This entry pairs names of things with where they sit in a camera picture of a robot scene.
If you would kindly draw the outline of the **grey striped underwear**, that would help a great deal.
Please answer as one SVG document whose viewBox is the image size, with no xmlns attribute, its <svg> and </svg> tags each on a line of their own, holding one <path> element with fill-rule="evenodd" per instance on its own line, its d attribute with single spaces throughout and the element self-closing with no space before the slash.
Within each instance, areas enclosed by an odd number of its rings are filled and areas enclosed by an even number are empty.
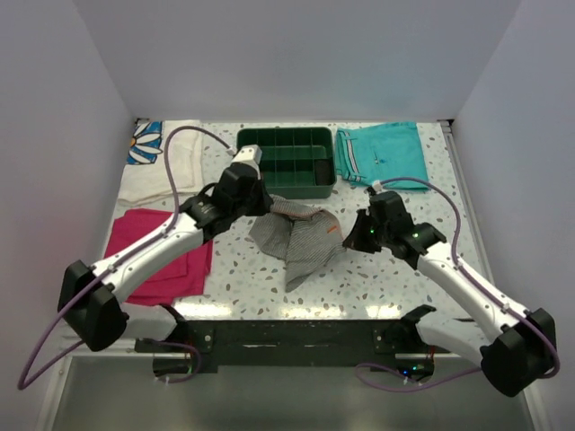
<svg viewBox="0 0 575 431">
<path fill-rule="evenodd" d="M 285 291 L 299 288 L 315 271 L 345 251 L 338 218 L 274 195 L 270 212 L 256 218 L 249 232 L 260 251 L 284 262 Z"/>
</svg>

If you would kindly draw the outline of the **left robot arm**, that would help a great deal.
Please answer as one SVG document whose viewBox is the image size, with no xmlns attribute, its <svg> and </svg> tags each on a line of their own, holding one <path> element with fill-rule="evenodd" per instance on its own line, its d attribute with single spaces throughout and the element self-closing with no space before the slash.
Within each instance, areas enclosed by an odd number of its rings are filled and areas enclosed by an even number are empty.
<svg viewBox="0 0 575 431">
<path fill-rule="evenodd" d="M 122 338 L 154 339 L 166 352 L 186 341 L 184 319 L 171 307 L 130 305 L 132 293 L 180 256 L 227 232 L 243 216 L 263 216 L 272 199 L 254 160 L 242 155 L 225 168 L 210 195 L 189 198 L 151 233 L 91 266 L 78 260 L 64 273 L 58 315 L 92 351 Z"/>
</svg>

